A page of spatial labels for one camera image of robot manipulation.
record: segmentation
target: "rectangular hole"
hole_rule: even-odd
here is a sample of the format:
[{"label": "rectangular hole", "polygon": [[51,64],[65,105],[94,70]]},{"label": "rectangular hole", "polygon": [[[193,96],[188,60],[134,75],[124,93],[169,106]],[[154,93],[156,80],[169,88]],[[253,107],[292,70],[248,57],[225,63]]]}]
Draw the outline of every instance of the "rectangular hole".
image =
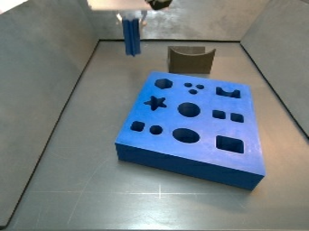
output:
[{"label": "rectangular hole", "polygon": [[223,135],[217,136],[217,149],[244,153],[244,141]]}]

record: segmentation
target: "blue foam block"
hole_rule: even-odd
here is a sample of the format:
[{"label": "blue foam block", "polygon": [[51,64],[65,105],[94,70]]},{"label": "blue foam block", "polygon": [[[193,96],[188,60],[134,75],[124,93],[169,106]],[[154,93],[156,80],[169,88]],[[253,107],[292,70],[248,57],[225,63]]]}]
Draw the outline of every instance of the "blue foam block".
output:
[{"label": "blue foam block", "polygon": [[267,175],[244,84],[153,72],[116,144],[122,161],[240,188]]},{"label": "blue foam block", "polygon": [[122,20],[124,37],[126,44],[126,54],[136,56],[141,54],[141,32],[140,32],[140,19]]}]

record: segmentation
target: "circular hole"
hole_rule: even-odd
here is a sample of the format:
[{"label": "circular hole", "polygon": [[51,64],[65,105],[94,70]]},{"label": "circular hole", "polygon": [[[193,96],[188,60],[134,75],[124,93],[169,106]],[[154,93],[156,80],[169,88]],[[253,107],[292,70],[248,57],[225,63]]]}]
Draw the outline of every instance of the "circular hole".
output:
[{"label": "circular hole", "polygon": [[162,134],[162,131],[164,131],[164,129],[162,129],[162,127],[158,126],[158,125],[154,125],[154,126],[152,126],[152,128],[150,128],[150,133],[152,133],[152,134]]},{"label": "circular hole", "polygon": [[198,84],[198,85],[197,85],[197,88],[202,90],[202,89],[204,89],[204,85],[202,85],[202,84]]},{"label": "circular hole", "polygon": [[174,138],[184,143],[197,143],[200,141],[200,135],[188,128],[178,128],[173,132]]},{"label": "circular hole", "polygon": [[196,94],[198,93],[198,91],[194,90],[194,89],[192,89],[189,92],[190,92],[193,95],[196,95]]},{"label": "circular hole", "polygon": [[193,103],[184,103],[180,105],[180,113],[186,117],[196,117],[200,115],[201,109]]},{"label": "circular hole", "polygon": [[192,87],[192,83],[185,83],[185,87],[190,88]]}]

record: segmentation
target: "brown arch block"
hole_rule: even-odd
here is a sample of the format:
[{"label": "brown arch block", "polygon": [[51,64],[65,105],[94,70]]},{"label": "brown arch block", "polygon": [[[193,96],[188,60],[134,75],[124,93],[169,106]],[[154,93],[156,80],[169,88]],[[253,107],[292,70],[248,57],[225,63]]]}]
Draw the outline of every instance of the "brown arch block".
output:
[{"label": "brown arch block", "polygon": [[168,48],[170,73],[211,73],[217,49],[205,53],[205,47],[169,46]]}]

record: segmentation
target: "gray wall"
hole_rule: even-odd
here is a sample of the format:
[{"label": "gray wall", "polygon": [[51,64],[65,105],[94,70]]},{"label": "gray wall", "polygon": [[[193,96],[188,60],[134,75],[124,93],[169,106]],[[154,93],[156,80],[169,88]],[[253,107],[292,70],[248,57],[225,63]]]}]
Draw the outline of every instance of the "gray wall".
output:
[{"label": "gray wall", "polygon": [[0,15],[0,227],[97,42],[75,0],[31,0]]},{"label": "gray wall", "polygon": [[272,0],[241,40],[309,136],[309,4]]},{"label": "gray wall", "polygon": [[[176,0],[168,11],[150,11],[144,39],[240,41],[269,0]],[[114,12],[93,12],[81,1],[101,39],[124,39]]]}]

